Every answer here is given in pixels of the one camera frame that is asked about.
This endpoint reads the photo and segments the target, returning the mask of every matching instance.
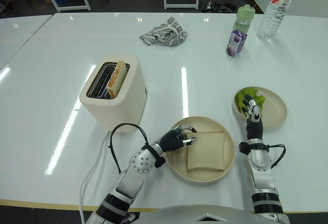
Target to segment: plate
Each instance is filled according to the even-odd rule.
[[[187,148],[183,147],[176,151],[166,152],[167,161],[173,171],[179,176],[192,182],[206,183],[213,182],[223,177],[231,168],[235,157],[235,147],[229,132],[216,121],[201,117],[191,116],[177,122],[173,127],[188,125],[196,129],[197,132],[225,132],[224,134],[224,168],[225,170],[213,169],[193,169],[187,171]]]
[[[287,108],[282,99],[274,92],[262,88],[262,87],[251,87],[257,89],[256,95],[263,95],[265,97],[265,102],[262,109],[262,123],[264,128],[273,128],[282,124],[287,117]],[[235,111],[246,120],[246,116],[243,112],[238,110],[236,98],[234,98],[234,108]]]

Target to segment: striped cloth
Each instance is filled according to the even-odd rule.
[[[167,24],[161,24],[153,28],[148,33],[140,36],[140,39],[150,46],[153,43],[160,43],[165,46],[176,46],[183,43],[188,34],[183,31],[179,23],[171,17]]]

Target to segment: white bread slice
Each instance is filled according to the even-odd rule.
[[[198,140],[187,146],[187,170],[224,170],[224,132],[187,133],[187,138],[192,137]]]
[[[117,97],[127,73],[128,71],[125,62],[118,61],[115,70],[112,73],[112,76],[106,86],[106,89],[112,98]]]

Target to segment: white table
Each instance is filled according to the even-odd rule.
[[[182,45],[147,47],[139,41],[172,15],[189,34]],[[198,115],[221,123],[236,151],[230,172],[206,186],[181,181],[168,164],[151,171],[132,207],[207,203],[252,210],[244,155],[238,152],[245,140],[244,123],[232,100],[242,87],[262,86],[288,108],[284,124],[264,131],[266,144],[287,147],[273,170],[284,210],[327,211],[328,20],[287,16],[276,37],[265,42],[256,36],[261,19],[256,15],[240,58],[231,59],[225,49],[234,19],[233,14],[54,15],[12,57],[11,71],[0,82],[0,199],[78,204],[81,181],[106,133],[78,101],[80,89],[103,56],[129,53],[139,58],[146,80],[148,99],[140,125],[149,141],[184,115]],[[182,112],[182,68],[187,73],[187,114]],[[138,132],[114,137],[122,168],[143,144]],[[118,175],[109,150],[102,156],[86,206],[98,206]]]
[[[0,68],[50,17],[37,15],[0,19]]]

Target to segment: green bottle lid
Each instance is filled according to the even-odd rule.
[[[237,12],[237,16],[240,19],[251,20],[254,18],[255,9],[250,5],[240,6]]]

